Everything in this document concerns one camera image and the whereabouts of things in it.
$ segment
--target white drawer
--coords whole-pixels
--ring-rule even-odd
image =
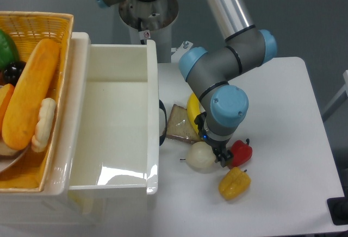
[[[91,45],[69,191],[108,198],[157,190],[156,46]]]

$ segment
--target white onion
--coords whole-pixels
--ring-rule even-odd
[[[205,142],[193,144],[186,156],[186,162],[198,169],[208,168],[215,161],[212,148]]]

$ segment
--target bread loaf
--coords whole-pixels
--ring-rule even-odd
[[[24,149],[34,135],[41,101],[46,97],[59,53],[58,43],[51,39],[41,40],[18,80],[2,126],[3,140],[14,150]]]

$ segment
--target robotic arm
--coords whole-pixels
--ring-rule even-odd
[[[226,46],[212,54],[193,48],[182,56],[179,68],[206,111],[195,120],[199,136],[224,167],[233,158],[226,143],[248,110],[246,94],[228,81],[275,57],[277,44],[269,31],[256,29],[242,0],[208,2]]]
[[[110,6],[123,0],[97,1]],[[277,44],[269,31],[257,30],[242,0],[208,0],[208,3],[226,46],[211,54],[202,47],[193,48],[182,56],[179,68],[206,111],[195,120],[199,136],[212,147],[216,162],[224,167],[233,158],[226,143],[248,109],[246,94],[228,81],[275,57]],[[163,32],[178,13],[176,0],[125,0],[119,11],[128,26],[139,32],[149,29],[151,36]],[[161,38],[155,41],[158,53],[167,50],[168,44],[163,47]]]

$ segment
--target white plastic bin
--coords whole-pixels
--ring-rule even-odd
[[[90,45],[73,33],[67,96],[43,192],[0,194],[0,223],[90,223],[106,200],[133,206],[157,191],[156,45]]]

